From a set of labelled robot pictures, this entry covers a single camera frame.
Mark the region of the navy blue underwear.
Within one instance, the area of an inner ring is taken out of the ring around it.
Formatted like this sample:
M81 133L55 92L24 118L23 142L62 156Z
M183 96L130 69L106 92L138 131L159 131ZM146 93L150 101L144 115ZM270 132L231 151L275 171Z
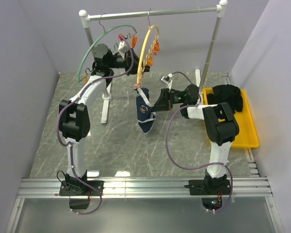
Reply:
M156 120L152 112L154 104L149 101L149 90L141 87L136 89L137 121L143 133L149 133Z

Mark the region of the yellow clip hanger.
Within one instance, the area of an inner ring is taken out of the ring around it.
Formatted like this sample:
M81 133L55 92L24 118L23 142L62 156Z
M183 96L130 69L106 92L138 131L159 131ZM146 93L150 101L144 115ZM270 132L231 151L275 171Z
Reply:
M143 45L141 48L141 53L140 53L140 60L138 64L138 69L137 69L137 78L136 78L136 83L142 84L142 78L144 76L144 73L146 71L146 66L152 67L153 66L153 55L157 55L157 53L160 51L160 44L159 44L159 38L160 38L160 29L157 25L150 24L149 16L150 16L151 9L149 9L147 13L147 19L148 19L148 31L145 35ZM156 29L157 34L153 39L152 44L150 45L148 51L146 51L146 46L148 43L148 40L150 38L150 35L152 31Z

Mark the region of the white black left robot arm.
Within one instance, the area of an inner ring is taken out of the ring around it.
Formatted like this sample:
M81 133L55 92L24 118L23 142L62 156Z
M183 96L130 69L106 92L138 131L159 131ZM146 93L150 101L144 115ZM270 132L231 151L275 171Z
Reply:
M91 189L97 190L87 180L84 158L85 138L90 131L88 106L99 95L106 101L111 99L108 87L117 77L113 69L124 69L124 75L135 75L139 64L133 47L125 41L120 42L116 53L112 53L105 44L92 45L90 51L94 53L90 77L75 96L60 102L57 123L57 137L60 144L67 148L68 155L68 169L62 188L77 195L83 195Z

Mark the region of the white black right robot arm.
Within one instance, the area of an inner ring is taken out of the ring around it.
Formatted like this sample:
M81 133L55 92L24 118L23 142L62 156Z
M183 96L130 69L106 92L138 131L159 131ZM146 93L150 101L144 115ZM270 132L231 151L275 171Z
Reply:
M183 91L163 88L154 104L154 111L170 111L174 104L180 104L184 118L204 121L211 141L210 162L205 166L204 180L190 186L200 195L215 195L220 191L228 193L232 187L227 179L226 163L231 145L239 134L239 125L228 103L202 105L200 101L199 87L195 84L188 85Z

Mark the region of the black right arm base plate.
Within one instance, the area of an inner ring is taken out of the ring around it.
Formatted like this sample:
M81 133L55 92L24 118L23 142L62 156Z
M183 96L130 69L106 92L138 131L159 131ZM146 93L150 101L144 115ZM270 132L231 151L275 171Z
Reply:
M229 180L218 183L207 180L189 180L184 187L189 189L191 196L229 195L231 191Z

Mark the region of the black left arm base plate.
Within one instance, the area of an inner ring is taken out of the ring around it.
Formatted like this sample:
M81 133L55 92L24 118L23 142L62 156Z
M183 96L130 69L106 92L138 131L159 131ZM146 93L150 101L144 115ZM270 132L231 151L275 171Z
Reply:
M72 210L85 210L89 207L90 197L102 195L104 181L87 181L86 183L95 188L97 192L81 183L73 185L63 181L59 196L69 197L69 206Z

